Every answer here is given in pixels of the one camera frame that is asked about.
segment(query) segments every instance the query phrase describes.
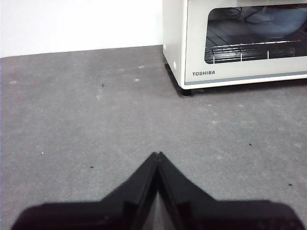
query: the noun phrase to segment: toshiba logo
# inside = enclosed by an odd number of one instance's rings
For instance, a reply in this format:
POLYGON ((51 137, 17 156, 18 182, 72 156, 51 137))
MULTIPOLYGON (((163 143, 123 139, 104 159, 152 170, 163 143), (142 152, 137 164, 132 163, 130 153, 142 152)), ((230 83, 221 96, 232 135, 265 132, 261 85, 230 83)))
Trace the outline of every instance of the toshiba logo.
POLYGON ((193 72, 193 76, 211 75, 211 74, 215 74, 215 71, 193 72))

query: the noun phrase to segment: oven window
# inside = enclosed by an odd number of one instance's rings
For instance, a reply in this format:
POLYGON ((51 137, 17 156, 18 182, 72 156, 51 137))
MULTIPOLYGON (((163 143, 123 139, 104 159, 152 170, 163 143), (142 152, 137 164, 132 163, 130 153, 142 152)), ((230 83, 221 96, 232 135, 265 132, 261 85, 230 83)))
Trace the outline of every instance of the oven window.
POLYGON ((214 9, 208 64, 307 56, 307 3, 214 9))

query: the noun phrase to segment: gray carpet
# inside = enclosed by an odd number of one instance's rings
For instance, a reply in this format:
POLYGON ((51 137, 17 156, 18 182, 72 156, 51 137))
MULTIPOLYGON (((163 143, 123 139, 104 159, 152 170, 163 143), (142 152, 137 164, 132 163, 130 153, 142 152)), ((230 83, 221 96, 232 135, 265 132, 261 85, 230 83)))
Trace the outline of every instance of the gray carpet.
POLYGON ((307 80, 183 97, 161 50, 1 60, 2 230, 29 206, 101 199, 153 151, 216 199, 283 202, 307 224, 307 80))

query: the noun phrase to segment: oven foot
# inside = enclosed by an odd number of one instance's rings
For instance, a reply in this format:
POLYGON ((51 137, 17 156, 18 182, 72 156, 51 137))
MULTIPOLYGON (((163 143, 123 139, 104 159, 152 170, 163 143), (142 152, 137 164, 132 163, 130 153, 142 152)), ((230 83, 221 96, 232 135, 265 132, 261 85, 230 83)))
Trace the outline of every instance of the oven foot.
POLYGON ((190 96, 192 94, 192 90, 184 90, 184 89, 181 89, 181 94, 183 96, 190 96))

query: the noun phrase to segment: bowl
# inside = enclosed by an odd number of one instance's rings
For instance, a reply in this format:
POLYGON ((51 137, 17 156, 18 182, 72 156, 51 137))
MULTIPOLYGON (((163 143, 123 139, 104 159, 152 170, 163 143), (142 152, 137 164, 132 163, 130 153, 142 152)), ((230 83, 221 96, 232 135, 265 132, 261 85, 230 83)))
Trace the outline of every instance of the bowl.
POLYGON ((306 20, 306 8, 266 6, 247 16, 245 22, 262 37, 282 38, 297 31, 306 20))

